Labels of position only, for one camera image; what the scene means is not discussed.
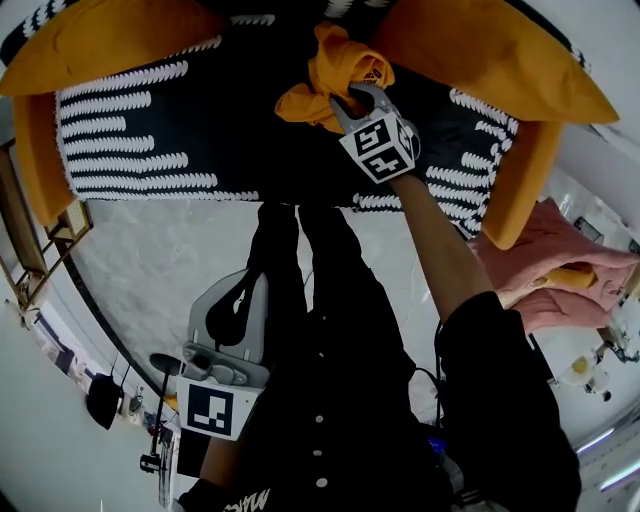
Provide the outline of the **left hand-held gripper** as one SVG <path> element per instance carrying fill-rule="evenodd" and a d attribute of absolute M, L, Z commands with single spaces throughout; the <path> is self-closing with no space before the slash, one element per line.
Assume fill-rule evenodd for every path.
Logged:
<path fill-rule="evenodd" d="M 176 380 L 185 429 L 237 440 L 269 380 L 270 371 L 252 363 L 264 353 L 268 282 L 259 274 L 246 296 L 249 306 L 243 305 L 252 277 L 249 269 L 230 274 L 191 307 L 188 332 L 194 343 L 183 347 L 185 367 Z M 237 347 L 243 338 L 244 360 L 214 351 Z"/>

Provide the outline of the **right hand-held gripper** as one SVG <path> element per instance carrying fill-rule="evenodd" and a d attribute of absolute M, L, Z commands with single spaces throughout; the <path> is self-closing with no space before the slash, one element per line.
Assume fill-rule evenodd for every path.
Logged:
<path fill-rule="evenodd" d="M 376 184 L 414 170 L 421 150 L 417 128 L 389 110 L 392 102 L 381 87 L 354 82 L 349 92 L 356 100 L 331 96 L 329 103 L 353 162 Z"/>

